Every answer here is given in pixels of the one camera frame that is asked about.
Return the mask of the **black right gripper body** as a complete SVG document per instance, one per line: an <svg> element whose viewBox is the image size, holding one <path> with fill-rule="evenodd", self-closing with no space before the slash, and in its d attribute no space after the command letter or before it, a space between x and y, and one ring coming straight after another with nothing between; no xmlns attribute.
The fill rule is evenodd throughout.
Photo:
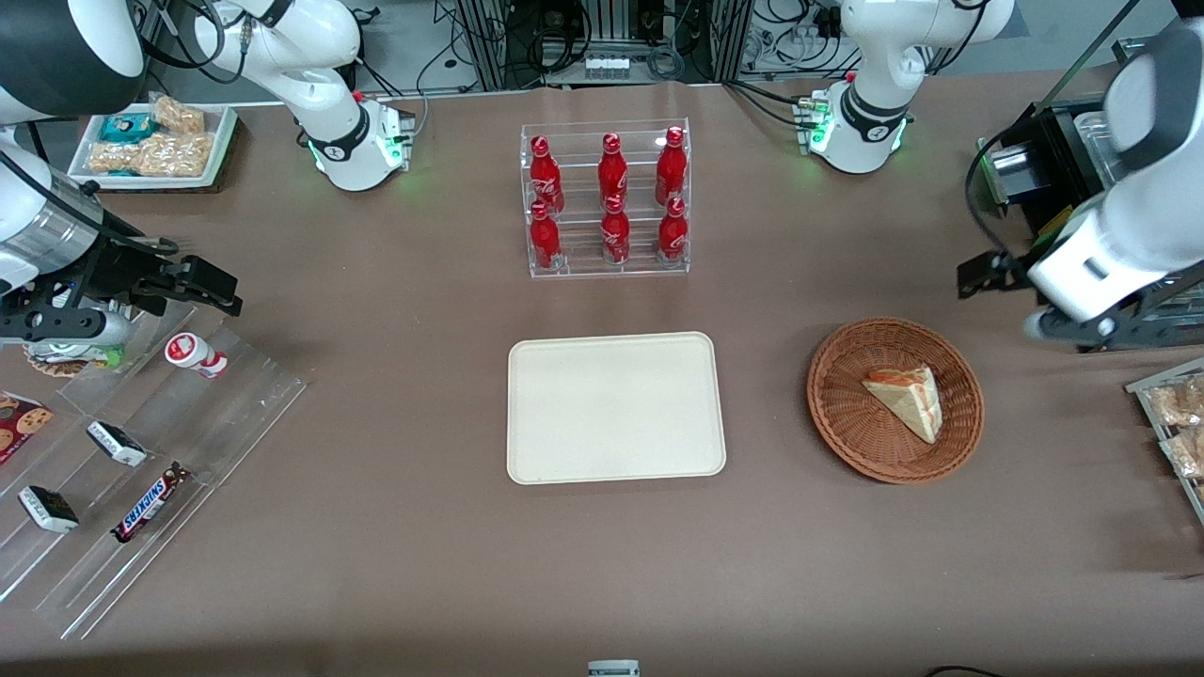
<svg viewBox="0 0 1204 677"><path fill-rule="evenodd" d="M189 304L191 296L177 278L178 261L154 247L120 245L100 236L77 259L55 273L57 314L73 314L85 299L99 300L104 308L111 300L163 313L167 300Z"/></svg>

